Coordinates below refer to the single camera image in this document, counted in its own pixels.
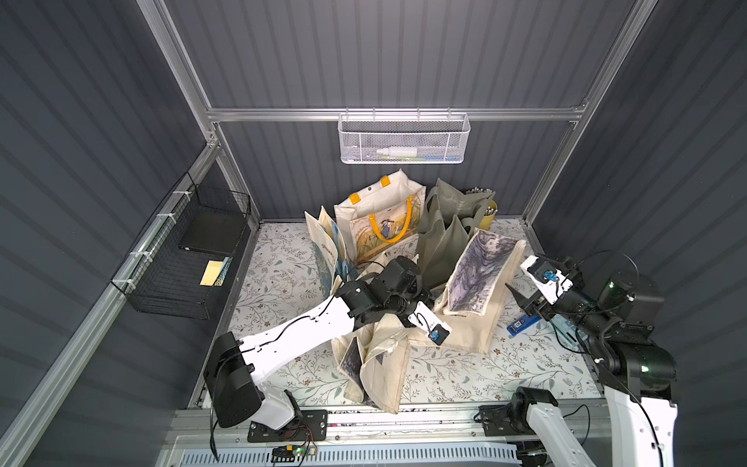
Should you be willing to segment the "cream tote with purple print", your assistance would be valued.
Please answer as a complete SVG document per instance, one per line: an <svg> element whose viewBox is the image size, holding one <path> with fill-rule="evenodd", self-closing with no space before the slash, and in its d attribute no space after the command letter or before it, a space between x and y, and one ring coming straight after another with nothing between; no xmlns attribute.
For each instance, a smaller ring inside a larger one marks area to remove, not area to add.
<svg viewBox="0 0 747 467"><path fill-rule="evenodd" d="M490 351L526 247L524 239L478 230L457 254L452 248L427 248L420 237L416 255L423 285L444 288L436 294L433 313L451 327L446 348Z"/></svg>

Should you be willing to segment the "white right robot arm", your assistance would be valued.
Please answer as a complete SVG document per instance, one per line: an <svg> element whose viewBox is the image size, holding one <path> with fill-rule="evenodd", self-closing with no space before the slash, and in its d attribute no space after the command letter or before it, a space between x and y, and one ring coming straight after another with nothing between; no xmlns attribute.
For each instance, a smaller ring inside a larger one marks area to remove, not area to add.
<svg viewBox="0 0 747 467"><path fill-rule="evenodd" d="M635 466L673 465L676 365L651 339L665 302L659 287L639 270L615 272L591 299L583 290L580 266L569 258L531 256L521 268L538 290L529 298L517 293L519 307L546 321L568 320L577 346L595 363L611 413L618 417L616 438L633 444L618 453Z"/></svg>

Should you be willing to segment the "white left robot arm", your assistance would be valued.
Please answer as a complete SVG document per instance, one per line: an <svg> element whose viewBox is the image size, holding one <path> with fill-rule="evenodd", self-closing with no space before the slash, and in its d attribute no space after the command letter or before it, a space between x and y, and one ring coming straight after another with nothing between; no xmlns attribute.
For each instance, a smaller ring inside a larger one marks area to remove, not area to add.
<svg viewBox="0 0 747 467"><path fill-rule="evenodd" d="M435 299L425 288L418 265L399 256L381 272L342 284L320 305L268 331L237 338L217 337L203 370L211 401L211 427L229 428L251 420L282 430L301 411L293 396L264 387L278 369L335 338L396 316L407 328L424 331L440 346L451 334L432 309Z"/></svg>

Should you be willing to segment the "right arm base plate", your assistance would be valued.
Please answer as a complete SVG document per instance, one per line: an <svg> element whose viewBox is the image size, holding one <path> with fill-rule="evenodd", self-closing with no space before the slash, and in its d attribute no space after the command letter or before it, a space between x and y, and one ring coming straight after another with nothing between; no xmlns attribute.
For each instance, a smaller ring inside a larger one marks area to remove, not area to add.
<svg viewBox="0 0 747 467"><path fill-rule="evenodd" d="M515 436L521 434L515 427L513 409L509 404L479 406L473 420L482 426L484 436L486 437Z"/></svg>

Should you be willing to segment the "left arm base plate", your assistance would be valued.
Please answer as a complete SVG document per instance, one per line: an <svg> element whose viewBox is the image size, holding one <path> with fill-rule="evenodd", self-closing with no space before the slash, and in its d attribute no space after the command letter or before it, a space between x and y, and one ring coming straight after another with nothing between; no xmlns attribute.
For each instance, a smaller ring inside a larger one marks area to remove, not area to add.
<svg viewBox="0 0 747 467"><path fill-rule="evenodd" d="M288 425L280 430L252 422L247 436L250 444L320 442L327 437L329 412L326 410L302 410Z"/></svg>

